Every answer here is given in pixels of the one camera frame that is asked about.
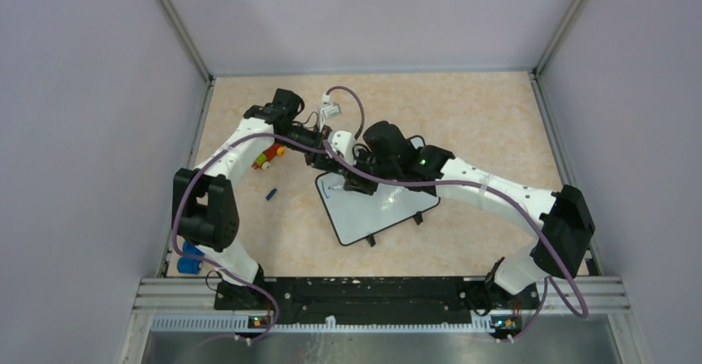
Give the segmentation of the blue marker cap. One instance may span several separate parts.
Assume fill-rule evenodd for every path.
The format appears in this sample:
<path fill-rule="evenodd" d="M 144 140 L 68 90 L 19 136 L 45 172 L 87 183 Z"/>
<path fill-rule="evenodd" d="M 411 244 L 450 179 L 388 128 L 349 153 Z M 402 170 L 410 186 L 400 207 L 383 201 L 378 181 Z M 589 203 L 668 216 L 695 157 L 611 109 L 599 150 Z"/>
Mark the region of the blue marker cap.
<path fill-rule="evenodd" d="M 267 195 L 266 195 L 266 201 L 270 201 L 274 195 L 277 193 L 277 189 L 273 188 Z"/>

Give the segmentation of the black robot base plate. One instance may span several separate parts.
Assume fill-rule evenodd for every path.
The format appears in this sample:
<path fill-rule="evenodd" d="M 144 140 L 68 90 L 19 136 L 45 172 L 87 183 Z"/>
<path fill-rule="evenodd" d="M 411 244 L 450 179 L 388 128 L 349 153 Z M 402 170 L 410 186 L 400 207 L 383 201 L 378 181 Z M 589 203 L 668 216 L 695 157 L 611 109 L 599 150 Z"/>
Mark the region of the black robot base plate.
<path fill-rule="evenodd" d="M 429 304 L 440 309 L 446 306 L 482 313 L 515 307 L 534 309 L 539 298 L 533 285 L 515 296 L 486 290 L 481 277 L 281 277 L 257 279 L 253 284 L 276 300 L 282 314 L 379 304 Z"/>

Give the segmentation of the black framed whiteboard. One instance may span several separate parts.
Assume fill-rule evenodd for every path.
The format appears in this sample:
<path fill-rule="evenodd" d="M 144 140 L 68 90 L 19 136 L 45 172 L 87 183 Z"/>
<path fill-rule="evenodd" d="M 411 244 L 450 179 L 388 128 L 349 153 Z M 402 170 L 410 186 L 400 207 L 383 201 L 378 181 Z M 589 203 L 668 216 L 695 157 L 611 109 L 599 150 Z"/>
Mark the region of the black framed whiteboard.
<path fill-rule="evenodd" d="M 424 221 L 424 213 L 437 207 L 440 199 L 405 187 L 380 184 L 374 195 L 344 190 L 327 190 L 343 184 L 341 175 L 324 173 L 315 179 L 315 186 L 340 245 L 347 247 L 368 240 L 406 220 Z"/>

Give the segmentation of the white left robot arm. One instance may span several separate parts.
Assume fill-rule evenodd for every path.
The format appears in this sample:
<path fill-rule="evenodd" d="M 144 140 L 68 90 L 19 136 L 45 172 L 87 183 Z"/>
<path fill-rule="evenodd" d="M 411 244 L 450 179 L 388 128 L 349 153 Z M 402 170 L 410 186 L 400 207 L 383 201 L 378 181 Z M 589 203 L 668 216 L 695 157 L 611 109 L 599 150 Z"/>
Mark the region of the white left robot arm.
<path fill-rule="evenodd" d="M 174 237 L 181 237 L 204 253 L 204 262 L 235 285 L 234 298 L 246 309 L 265 299 L 262 273 L 237 239 L 240 225 L 234 190 L 254 161 L 275 144 L 304 154 L 307 165 L 330 170 L 333 162 L 323 143 L 332 135 L 328 126 L 307 128 L 297 121 L 303 99 L 278 89 L 270 103 L 253 105 L 230 138 L 194 169 L 181 168 L 173 179 Z"/>

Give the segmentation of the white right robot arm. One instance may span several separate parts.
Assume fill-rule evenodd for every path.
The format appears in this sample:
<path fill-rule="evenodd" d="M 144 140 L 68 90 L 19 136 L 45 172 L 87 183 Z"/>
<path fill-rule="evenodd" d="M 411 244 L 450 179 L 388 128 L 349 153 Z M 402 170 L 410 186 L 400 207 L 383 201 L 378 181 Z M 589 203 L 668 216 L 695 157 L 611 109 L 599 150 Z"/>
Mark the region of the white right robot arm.
<path fill-rule="evenodd" d="M 452 151 L 414 146 L 390 122 L 372 125 L 358 144 L 348 132 L 335 132 L 325 151 L 345 179 L 365 194 L 380 184 L 453 199 L 493 213 L 531 234 L 532 241 L 499 260 L 485 280 L 488 302 L 506 308 L 527 286 L 540 280 L 565 280 L 584 318 L 587 308 L 575 277 L 594 235 L 594 220 L 583 192 L 566 184 L 541 189 L 481 170 Z"/>

